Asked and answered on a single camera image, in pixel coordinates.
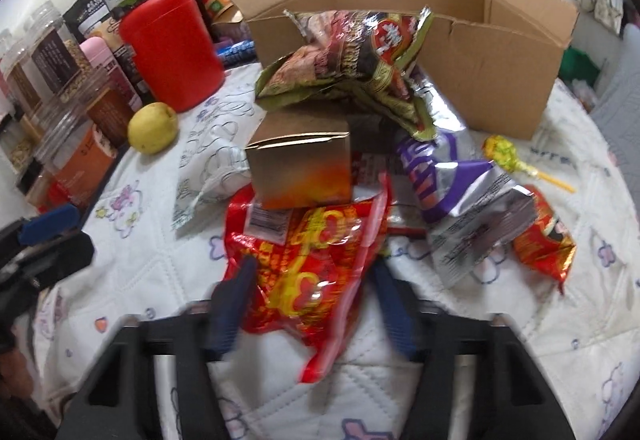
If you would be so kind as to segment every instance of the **barcode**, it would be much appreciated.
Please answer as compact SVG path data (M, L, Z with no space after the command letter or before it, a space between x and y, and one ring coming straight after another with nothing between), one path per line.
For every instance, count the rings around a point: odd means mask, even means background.
M284 245L290 220L291 211L267 211L254 204L247 214L244 233L277 245Z

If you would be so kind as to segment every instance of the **chip bag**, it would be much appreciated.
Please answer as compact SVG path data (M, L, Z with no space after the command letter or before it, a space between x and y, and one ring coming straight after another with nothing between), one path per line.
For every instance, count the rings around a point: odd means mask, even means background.
M284 328L316 350L301 382L321 380L342 351L357 316L357 295L386 233L389 180L373 198L343 206L266 211L251 185L226 214L225 279L242 258L259 261L258 287L243 327L249 333Z
M256 84L256 103L274 110L306 99L351 97L388 116L417 140L434 137L424 102L402 78L415 63L433 17L332 10L292 14L308 44L267 67Z
M522 263L555 279L564 295L564 282L574 262L574 239L542 193L533 185L525 188L533 193L538 217L529 229L513 240L513 250Z

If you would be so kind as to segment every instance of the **bed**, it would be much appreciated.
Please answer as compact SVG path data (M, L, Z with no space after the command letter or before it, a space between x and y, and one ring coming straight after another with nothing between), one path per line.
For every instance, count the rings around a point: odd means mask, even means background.
M215 98L252 89L259 65L236 68ZM168 151L130 150L84 226L95 243L91 267L55 287L34 318L34 354L42 403L59 422L96 355L123 316L153 320L206 298L226 268L225 204L209 204L192 224L172 231L178 164L190 129L215 102L180 116ZM481 143L485 135L476 134ZM599 438L640 375L640 230L615 157L580 104L558 81L530 142L526 162L577 188L569 195L536 185L578 244L566 295L553 280L520 265L499 247L452 290L430 267L424 240L388 239L396 276L455 314L512 319L539 362L578 440ZM521 182L526 178L518 177ZM236 349L211 369L232 438L274 440L395 439L413 399L420 366L396 354L376 298L366 291L357 330L332 372L298 384L309 351L286 332L242 333ZM170 357L158 359L158 399L165 438L180 438ZM459 357L452 439L465 437L472 357Z

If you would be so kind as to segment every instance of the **lollipop stick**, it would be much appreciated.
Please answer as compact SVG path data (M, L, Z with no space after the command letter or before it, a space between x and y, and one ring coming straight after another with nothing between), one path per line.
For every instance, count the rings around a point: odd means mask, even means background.
M562 180L558 180L557 178L554 178L551 175L543 173L542 171L538 171L537 176L538 176L538 178L546 180L547 182L549 182L549 183L551 183L553 185L557 185L559 188L562 188L565 191L569 191L570 193L575 193L575 189L573 187L571 187L566 182L563 182Z

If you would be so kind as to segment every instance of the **blue handle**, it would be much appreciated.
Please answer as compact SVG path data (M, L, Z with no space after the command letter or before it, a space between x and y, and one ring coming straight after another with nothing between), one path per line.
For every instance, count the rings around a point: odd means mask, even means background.
M73 205L67 204L25 223L18 241L24 246L45 243L62 232L77 227L79 222L80 211Z

